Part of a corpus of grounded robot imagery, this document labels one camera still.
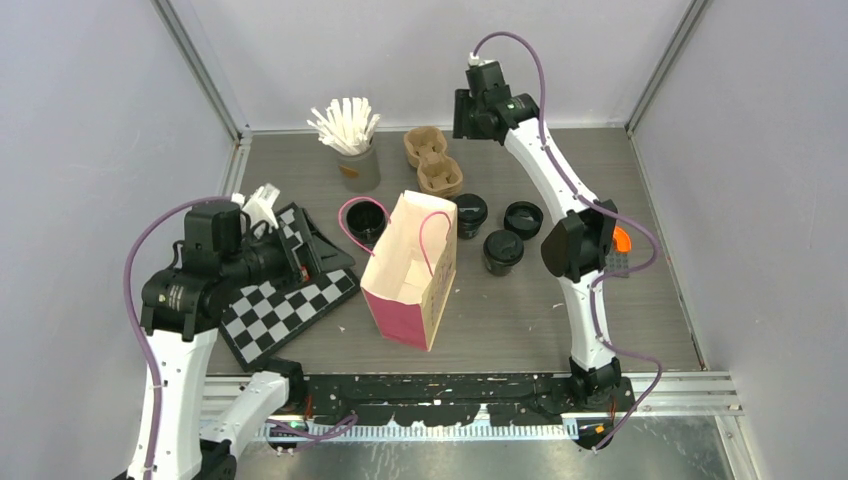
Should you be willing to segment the paper bag with pink handles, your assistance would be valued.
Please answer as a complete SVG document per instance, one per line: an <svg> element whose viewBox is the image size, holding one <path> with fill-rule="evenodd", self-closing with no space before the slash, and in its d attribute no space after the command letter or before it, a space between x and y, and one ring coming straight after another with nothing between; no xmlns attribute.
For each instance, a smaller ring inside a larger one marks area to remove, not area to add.
<svg viewBox="0 0 848 480"><path fill-rule="evenodd" d="M386 223L372 248L355 238L345 220L354 205L366 202L376 205ZM457 271L456 203L406 190L389 211L371 197L358 196L341 205L337 221L369 255L360 289L380 334L429 351Z"/></svg>

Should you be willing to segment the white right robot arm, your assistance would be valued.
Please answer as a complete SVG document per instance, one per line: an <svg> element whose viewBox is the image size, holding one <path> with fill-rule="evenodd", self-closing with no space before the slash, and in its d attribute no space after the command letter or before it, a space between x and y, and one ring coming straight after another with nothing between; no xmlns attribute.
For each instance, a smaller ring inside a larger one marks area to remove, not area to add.
<svg viewBox="0 0 848 480"><path fill-rule="evenodd" d="M553 222L541 256L561 285L571 330L571 397L580 408L596 410L622 381L620 362L608 345L599 281L612 249L617 207L579 181L535 100L511 92L499 62L470 62L466 79L467 88L455 92L453 135L503 145L539 191Z"/></svg>

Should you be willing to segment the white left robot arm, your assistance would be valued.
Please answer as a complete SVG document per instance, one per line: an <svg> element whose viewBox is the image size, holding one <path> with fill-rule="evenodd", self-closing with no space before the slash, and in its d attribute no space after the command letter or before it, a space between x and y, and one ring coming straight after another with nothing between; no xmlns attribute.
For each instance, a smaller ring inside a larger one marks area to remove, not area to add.
<svg viewBox="0 0 848 480"><path fill-rule="evenodd" d="M126 292L148 373L128 479L230 479L246 445L278 410L308 401L302 366L276 357L295 334L355 294L353 259L295 205L210 197L176 208L183 236L139 296ZM246 388L200 421L207 368L224 338Z"/></svg>

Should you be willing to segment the black coffee lid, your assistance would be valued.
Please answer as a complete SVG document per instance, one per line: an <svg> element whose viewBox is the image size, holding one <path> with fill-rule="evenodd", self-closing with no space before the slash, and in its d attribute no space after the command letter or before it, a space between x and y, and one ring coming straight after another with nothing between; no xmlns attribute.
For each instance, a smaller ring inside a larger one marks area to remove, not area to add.
<svg viewBox="0 0 848 480"><path fill-rule="evenodd" d="M488 218L488 205L479 195L464 193L456 196L458 221L468 225L479 225Z"/></svg>
<svg viewBox="0 0 848 480"><path fill-rule="evenodd" d="M524 256L524 241L512 231L496 230L485 238L483 252L489 260L512 266L520 262Z"/></svg>

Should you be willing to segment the brown cardboard cup carrier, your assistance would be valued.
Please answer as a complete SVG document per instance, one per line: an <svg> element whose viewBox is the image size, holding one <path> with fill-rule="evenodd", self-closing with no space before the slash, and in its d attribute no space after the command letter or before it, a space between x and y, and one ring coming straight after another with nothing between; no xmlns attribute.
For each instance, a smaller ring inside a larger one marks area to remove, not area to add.
<svg viewBox="0 0 848 480"><path fill-rule="evenodd" d="M407 161L416 170L422 193L444 199L458 196L464 176L447 152L447 139L435 126L417 127L403 136Z"/></svg>

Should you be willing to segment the single black coffee cup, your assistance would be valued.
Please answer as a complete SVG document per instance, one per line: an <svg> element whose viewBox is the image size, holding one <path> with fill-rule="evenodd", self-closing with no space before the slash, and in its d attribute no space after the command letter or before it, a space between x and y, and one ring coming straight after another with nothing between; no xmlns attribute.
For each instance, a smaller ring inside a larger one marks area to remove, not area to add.
<svg viewBox="0 0 848 480"><path fill-rule="evenodd" d="M481 223L459 222L457 228L458 238L461 240L470 240L474 238L479 234L481 226Z"/></svg>

